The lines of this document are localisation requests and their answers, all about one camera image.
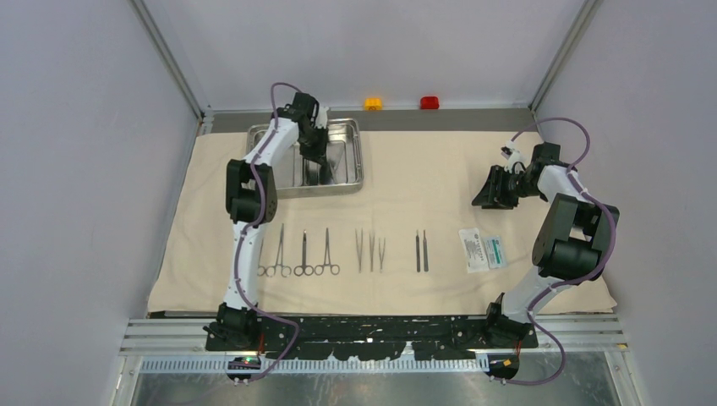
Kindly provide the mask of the steel tweezers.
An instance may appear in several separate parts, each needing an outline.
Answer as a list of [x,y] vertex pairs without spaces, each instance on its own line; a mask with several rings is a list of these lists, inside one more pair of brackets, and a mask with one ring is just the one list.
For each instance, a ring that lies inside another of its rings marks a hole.
[[374,271],[374,256],[375,256],[375,234],[373,231],[369,232],[369,271]]
[[330,158],[326,158],[320,166],[320,181],[324,185],[337,183],[335,165]]
[[362,228],[361,229],[356,228],[354,230],[354,236],[355,236],[355,244],[356,244],[358,273],[361,273],[363,270],[364,230]]
[[380,272],[383,272],[383,270],[384,270],[385,255],[386,255],[386,239],[382,238],[379,240]]

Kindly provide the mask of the wire mesh steel basket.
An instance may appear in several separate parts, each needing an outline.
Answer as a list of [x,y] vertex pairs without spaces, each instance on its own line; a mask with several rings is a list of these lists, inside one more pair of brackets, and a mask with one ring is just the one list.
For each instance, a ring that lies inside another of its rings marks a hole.
[[361,137],[359,133],[358,122],[353,118],[336,118],[328,121],[332,122],[343,122],[348,121],[354,128],[356,135],[355,137],[355,153],[356,153],[356,168],[358,169],[358,181],[352,184],[334,185],[334,186],[308,186],[308,187],[295,187],[290,189],[277,189],[277,197],[280,199],[295,199],[295,198],[307,198],[307,197],[324,197],[332,195],[348,195],[356,193],[361,190],[364,183],[364,165],[363,156],[361,149]]

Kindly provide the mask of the green white packet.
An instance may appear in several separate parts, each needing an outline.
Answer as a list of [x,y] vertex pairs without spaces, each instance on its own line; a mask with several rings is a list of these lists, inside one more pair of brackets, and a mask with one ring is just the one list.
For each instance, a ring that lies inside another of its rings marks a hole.
[[495,235],[484,238],[484,247],[489,269],[494,270],[507,267],[507,258],[500,236]]

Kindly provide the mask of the white sterile pouch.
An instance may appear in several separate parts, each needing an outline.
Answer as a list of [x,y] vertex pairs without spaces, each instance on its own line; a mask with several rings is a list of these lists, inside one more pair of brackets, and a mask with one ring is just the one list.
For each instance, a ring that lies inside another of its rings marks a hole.
[[458,231],[458,235],[464,249],[467,272],[487,272],[490,267],[479,230],[464,228]]

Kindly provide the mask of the steel scalpel handle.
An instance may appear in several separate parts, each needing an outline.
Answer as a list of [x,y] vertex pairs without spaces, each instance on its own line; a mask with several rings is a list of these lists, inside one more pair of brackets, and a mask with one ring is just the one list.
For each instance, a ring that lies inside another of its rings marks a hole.
[[422,238],[422,246],[423,246],[423,266],[424,266],[424,272],[429,271],[429,251],[428,251],[428,239],[426,235],[426,230],[423,230],[423,238]]
[[419,230],[416,231],[415,240],[415,258],[416,258],[416,272],[421,272],[421,239]]

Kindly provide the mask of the beige cloth wrap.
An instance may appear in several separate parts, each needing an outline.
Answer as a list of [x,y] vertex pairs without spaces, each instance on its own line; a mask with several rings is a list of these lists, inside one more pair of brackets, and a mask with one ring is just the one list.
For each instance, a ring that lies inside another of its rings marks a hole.
[[[276,258],[285,226],[284,262],[323,261],[329,228],[331,259],[341,271],[309,277],[261,277],[259,306],[269,312],[355,315],[482,314],[529,271],[536,236],[548,211],[537,197],[511,211],[483,210],[471,201],[490,167],[502,162],[502,132],[361,133],[364,185],[354,194],[281,200],[269,224],[261,263]],[[215,312],[223,301],[233,259],[233,230],[225,209],[226,167],[243,157],[244,133],[200,136],[194,145],[149,311]],[[363,270],[358,273],[354,230],[364,230]],[[502,239],[507,267],[468,273],[458,231],[477,228]],[[423,266],[426,230],[429,271]],[[421,239],[421,272],[414,240]],[[369,271],[369,232],[375,234]],[[386,239],[380,272],[379,240]]]

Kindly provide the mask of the short steel scissors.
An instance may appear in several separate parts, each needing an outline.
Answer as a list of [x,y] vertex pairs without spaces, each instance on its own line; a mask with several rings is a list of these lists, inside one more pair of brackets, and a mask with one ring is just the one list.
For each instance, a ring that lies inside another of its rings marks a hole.
[[308,235],[304,230],[302,233],[301,258],[298,265],[293,268],[293,275],[296,277],[313,276],[315,269],[308,261]]

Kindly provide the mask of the long steel forceps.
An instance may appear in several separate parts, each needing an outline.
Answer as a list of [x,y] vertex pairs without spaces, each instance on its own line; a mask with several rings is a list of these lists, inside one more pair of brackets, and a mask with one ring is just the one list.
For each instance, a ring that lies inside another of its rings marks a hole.
[[280,275],[281,277],[289,277],[292,274],[292,269],[284,263],[284,235],[285,226],[281,225],[278,246],[276,250],[276,258],[273,265],[265,267],[265,275],[267,277],[275,277]]

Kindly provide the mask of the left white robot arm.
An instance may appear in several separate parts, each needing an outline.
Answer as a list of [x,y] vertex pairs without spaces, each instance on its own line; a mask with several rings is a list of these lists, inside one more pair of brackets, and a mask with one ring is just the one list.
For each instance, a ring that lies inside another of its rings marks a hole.
[[274,108],[255,147],[227,164],[225,207],[233,225],[233,259],[216,319],[204,328],[207,350],[248,350],[258,343],[260,248],[278,208],[274,168],[294,145],[301,156],[326,163],[327,122],[326,107],[298,91],[290,103]]

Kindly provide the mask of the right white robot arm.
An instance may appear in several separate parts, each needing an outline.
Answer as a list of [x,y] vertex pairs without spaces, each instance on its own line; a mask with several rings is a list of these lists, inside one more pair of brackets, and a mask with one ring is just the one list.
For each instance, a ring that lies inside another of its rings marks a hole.
[[489,304],[483,336],[494,347],[523,340],[534,315],[560,291],[598,278],[615,244],[619,211],[590,196],[577,171],[560,159],[561,148],[544,142],[529,163],[512,141],[501,151],[504,166],[491,167],[473,206],[511,210],[538,196],[550,208],[532,250],[532,268],[510,291]]

